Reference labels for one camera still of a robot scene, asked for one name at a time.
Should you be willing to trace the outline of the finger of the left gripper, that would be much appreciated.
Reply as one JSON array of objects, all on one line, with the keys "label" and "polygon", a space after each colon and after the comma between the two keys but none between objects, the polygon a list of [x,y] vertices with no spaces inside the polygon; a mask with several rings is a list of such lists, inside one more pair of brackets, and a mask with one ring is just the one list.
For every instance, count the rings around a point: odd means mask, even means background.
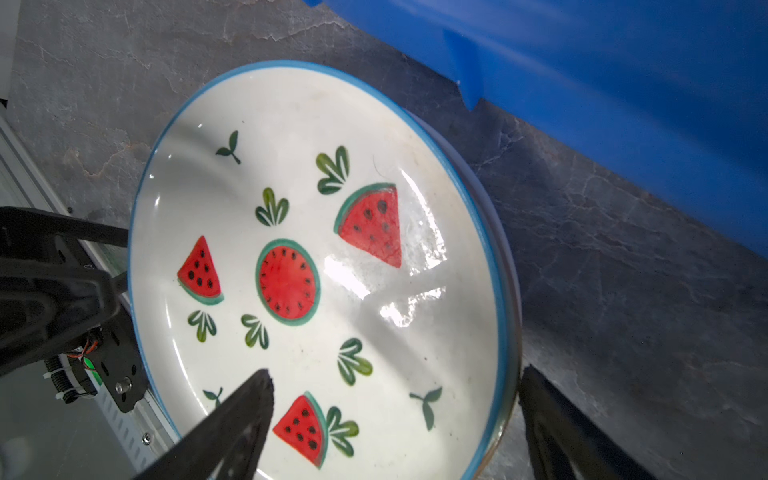
[{"label": "finger of the left gripper", "polygon": [[1,280],[1,374],[65,353],[119,311],[127,275],[55,267],[41,279]]},{"label": "finger of the left gripper", "polygon": [[34,208],[1,208],[1,280],[37,280],[55,267],[84,269],[84,242],[126,247],[128,231]]}]

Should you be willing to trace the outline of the white watermelon plate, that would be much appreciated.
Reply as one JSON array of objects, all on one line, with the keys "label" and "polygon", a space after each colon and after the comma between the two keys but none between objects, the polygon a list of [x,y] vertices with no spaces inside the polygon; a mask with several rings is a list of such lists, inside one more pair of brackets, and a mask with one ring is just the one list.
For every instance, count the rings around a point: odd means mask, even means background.
[{"label": "white watermelon plate", "polygon": [[267,479],[464,479],[498,376],[502,294],[440,148],[365,82],[300,61],[227,72],[153,147],[129,295],[186,436],[266,369]]}]

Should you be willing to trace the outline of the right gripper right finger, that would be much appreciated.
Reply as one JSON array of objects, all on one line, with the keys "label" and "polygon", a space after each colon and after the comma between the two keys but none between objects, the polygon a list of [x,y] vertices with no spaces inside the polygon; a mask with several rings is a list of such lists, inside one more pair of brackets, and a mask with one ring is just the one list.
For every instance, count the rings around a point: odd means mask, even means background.
[{"label": "right gripper right finger", "polygon": [[652,479],[538,369],[524,369],[519,403],[537,479]]}]

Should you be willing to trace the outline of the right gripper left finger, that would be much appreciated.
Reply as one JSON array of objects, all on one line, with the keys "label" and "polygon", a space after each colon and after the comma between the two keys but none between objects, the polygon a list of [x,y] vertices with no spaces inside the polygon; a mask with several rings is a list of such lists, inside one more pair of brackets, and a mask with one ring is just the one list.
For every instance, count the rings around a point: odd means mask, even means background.
[{"label": "right gripper left finger", "polygon": [[268,370],[260,369],[137,477],[252,479],[273,412],[273,380]]}]

